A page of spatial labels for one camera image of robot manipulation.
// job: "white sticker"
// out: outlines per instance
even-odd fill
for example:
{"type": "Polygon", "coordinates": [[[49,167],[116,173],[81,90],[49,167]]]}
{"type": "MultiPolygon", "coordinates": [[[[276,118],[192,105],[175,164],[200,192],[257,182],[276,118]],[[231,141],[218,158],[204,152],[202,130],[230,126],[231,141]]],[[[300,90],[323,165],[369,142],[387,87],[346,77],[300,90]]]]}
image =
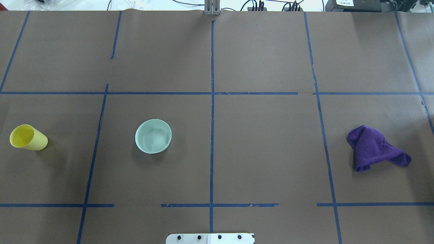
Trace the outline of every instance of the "white sticker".
{"type": "Polygon", "coordinates": [[[354,7],[353,0],[336,0],[336,4],[341,6],[351,6],[354,7]]]}

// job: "wire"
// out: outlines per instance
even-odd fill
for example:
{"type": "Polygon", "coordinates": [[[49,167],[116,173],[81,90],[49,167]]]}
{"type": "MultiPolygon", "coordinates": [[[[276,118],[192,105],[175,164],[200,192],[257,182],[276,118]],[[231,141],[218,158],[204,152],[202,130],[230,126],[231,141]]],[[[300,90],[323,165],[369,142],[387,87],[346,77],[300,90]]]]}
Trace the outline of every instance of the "wire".
{"type": "Polygon", "coordinates": [[[182,3],[182,4],[185,4],[185,5],[205,6],[205,4],[183,3],[183,2],[176,1],[176,0],[172,0],[172,1],[174,1],[174,2],[176,2],[176,3],[182,3]]]}
{"type": "Polygon", "coordinates": [[[285,10],[285,7],[286,7],[288,4],[289,4],[289,8],[291,8],[291,3],[286,3],[286,4],[283,6],[282,11],[285,10]]]}
{"type": "Polygon", "coordinates": [[[256,2],[256,0],[247,0],[247,2],[245,2],[244,4],[243,4],[243,6],[241,7],[241,10],[240,11],[243,11],[243,8],[244,8],[244,6],[246,5],[246,4],[248,4],[250,1],[252,1],[252,3],[253,3],[253,9],[255,8],[255,3],[256,3],[256,6],[258,6],[258,2],[256,2]]]}

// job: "black device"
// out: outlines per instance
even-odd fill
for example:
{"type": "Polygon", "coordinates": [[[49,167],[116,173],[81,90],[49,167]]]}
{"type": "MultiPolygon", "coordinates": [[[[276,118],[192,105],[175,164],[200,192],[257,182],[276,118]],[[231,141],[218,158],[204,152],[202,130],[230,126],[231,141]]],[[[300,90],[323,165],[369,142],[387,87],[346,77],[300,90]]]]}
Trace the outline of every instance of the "black device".
{"type": "Polygon", "coordinates": [[[267,8],[261,8],[261,10],[259,10],[259,7],[258,7],[258,10],[256,10],[255,8],[247,7],[247,11],[267,11],[267,8]]]}
{"type": "Polygon", "coordinates": [[[328,12],[381,12],[380,0],[329,0],[328,12]]]}

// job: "purple cloth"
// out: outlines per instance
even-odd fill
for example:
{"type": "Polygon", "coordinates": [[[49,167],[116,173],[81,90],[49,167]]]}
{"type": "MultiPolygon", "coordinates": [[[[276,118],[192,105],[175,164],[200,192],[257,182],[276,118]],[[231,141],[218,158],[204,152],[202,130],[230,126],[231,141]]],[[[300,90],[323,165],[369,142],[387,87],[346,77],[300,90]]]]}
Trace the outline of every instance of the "purple cloth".
{"type": "Polygon", "coordinates": [[[388,143],[381,132],[365,125],[348,133],[348,143],[355,151],[357,172],[369,170],[370,165],[385,160],[401,167],[411,162],[411,157],[388,143]]]}

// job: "blue tape line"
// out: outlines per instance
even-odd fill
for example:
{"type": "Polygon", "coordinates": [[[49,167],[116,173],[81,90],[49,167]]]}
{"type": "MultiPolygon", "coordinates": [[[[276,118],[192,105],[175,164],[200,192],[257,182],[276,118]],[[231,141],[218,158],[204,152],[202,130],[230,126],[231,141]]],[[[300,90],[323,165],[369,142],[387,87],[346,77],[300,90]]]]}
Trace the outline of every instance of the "blue tape line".
{"type": "Polygon", "coordinates": [[[108,92],[109,95],[211,95],[211,92],[108,92]]]}
{"type": "MultiPolygon", "coordinates": [[[[336,196],[335,196],[335,188],[333,185],[333,176],[332,176],[332,167],[330,166],[330,157],[329,157],[329,149],[327,146],[327,138],[326,138],[326,130],[324,129],[324,120],[322,118],[322,110],[321,110],[321,101],[319,99],[319,90],[318,90],[318,82],[316,80],[316,74],[315,74],[315,69],[313,68],[313,53],[312,53],[312,45],[310,42],[310,34],[309,34],[309,25],[307,22],[307,15],[306,12],[303,12],[304,14],[304,22],[306,25],[306,35],[307,35],[307,43],[309,46],[309,54],[310,54],[310,64],[312,67],[312,75],[313,75],[313,80],[315,81],[315,93],[316,93],[316,102],[318,104],[318,113],[319,113],[319,121],[321,122],[321,132],[322,132],[322,140],[324,142],[324,149],[325,149],[325,157],[327,159],[327,167],[329,169],[329,181],[330,181],[330,190],[332,192],[332,200],[333,203],[336,203],[336,196]]],[[[334,209],[335,210],[335,222],[336,222],[336,231],[338,234],[338,241],[339,244],[342,244],[342,237],[341,237],[341,228],[340,228],[340,224],[339,224],[339,216],[338,216],[338,210],[337,208],[334,209]]]]}
{"type": "Polygon", "coordinates": [[[246,207],[260,207],[260,208],[273,208],[278,206],[278,203],[215,203],[215,208],[246,208],[246,207]]]}
{"type": "MultiPolygon", "coordinates": [[[[0,208],[82,208],[83,204],[0,203],[0,208]]],[[[114,208],[114,204],[88,204],[88,208],[114,208]]]]}
{"type": "Polygon", "coordinates": [[[13,57],[15,56],[16,49],[18,48],[18,44],[20,43],[21,36],[23,35],[24,28],[26,27],[27,20],[29,19],[29,14],[30,11],[27,11],[26,18],[24,19],[24,23],[23,26],[21,27],[20,34],[18,35],[18,39],[16,40],[15,47],[13,48],[12,55],[10,56],[6,71],[4,72],[3,80],[0,85],[0,92],[3,90],[4,83],[6,82],[7,74],[9,73],[10,66],[12,65],[13,57]]]}
{"type": "Polygon", "coordinates": [[[0,92],[14,95],[103,95],[104,92],[0,92]]]}
{"type": "Polygon", "coordinates": [[[215,92],[216,95],[298,95],[298,92],[215,92]]]}
{"type": "Polygon", "coordinates": [[[210,149],[210,233],[214,231],[214,22],[211,21],[211,149],[210,149]]]}
{"type": "Polygon", "coordinates": [[[417,92],[315,92],[313,95],[419,95],[417,92]]]}
{"type": "Polygon", "coordinates": [[[424,109],[425,109],[425,114],[427,116],[428,123],[430,124],[430,127],[431,127],[431,132],[434,135],[433,122],[431,120],[430,113],[428,112],[427,104],[425,102],[424,95],[422,94],[422,89],[421,89],[421,86],[419,85],[419,80],[418,80],[418,77],[416,76],[416,72],[414,70],[413,62],[411,61],[410,54],[408,53],[407,45],[405,44],[404,36],[402,35],[401,25],[399,23],[399,18],[398,18],[398,13],[396,11],[395,11],[395,19],[396,19],[396,24],[398,26],[399,36],[401,37],[402,46],[404,47],[405,55],[407,56],[408,64],[410,65],[410,68],[411,68],[411,73],[413,74],[413,78],[414,78],[414,81],[416,82],[416,86],[418,88],[419,95],[421,96],[421,100],[422,100],[422,103],[423,103],[423,106],[424,106],[424,109]]]}
{"type": "Polygon", "coordinates": [[[83,204],[1,203],[0,208],[82,208],[83,204]]]}
{"type": "Polygon", "coordinates": [[[317,207],[364,207],[364,206],[434,206],[434,202],[345,202],[317,203],[317,207]]]}
{"type": "Polygon", "coordinates": [[[113,42],[113,52],[112,52],[112,55],[110,56],[111,59],[115,56],[116,43],[118,42],[119,26],[121,25],[121,17],[122,17],[122,11],[119,11],[118,25],[116,27],[116,34],[115,34],[115,41],[113,42]]]}
{"type": "Polygon", "coordinates": [[[209,208],[209,203],[170,203],[170,204],[161,204],[162,208],[209,208]]]}
{"type": "Polygon", "coordinates": [[[87,204],[87,208],[114,208],[114,204],[87,204]]]}
{"type": "Polygon", "coordinates": [[[80,242],[81,242],[81,235],[82,235],[82,232],[83,232],[84,219],[86,217],[87,202],[89,200],[90,185],[91,185],[91,182],[92,182],[93,168],[95,166],[96,150],[98,148],[99,134],[101,132],[101,124],[102,124],[102,117],[104,115],[105,101],[107,100],[107,91],[109,90],[108,87],[109,87],[109,85],[107,84],[105,86],[104,99],[102,100],[101,114],[99,115],[98,130],[97,130],[97,133],[96,133],[95,146],[93,148],[93,156],[92,156],[92,162],[90,164],[89,178],[87,180],[86,195],[84,197],[83,211],[82,211],[82,217],[81,217],[81,221],[80,221],[79,234],[78,234],[78,237],[77,237],[77,244],[80,244],[80,242]]]}
{"type": "MultiPolygon", "coordinates": [[[[245,207],[260,207],[273,208],[278,206],[278,203],[214,203],[213,208],[245,208],[245,207]]],[[[208,203],[170,203],[161,204],[162,208],[209,208],[208,203]]]]}

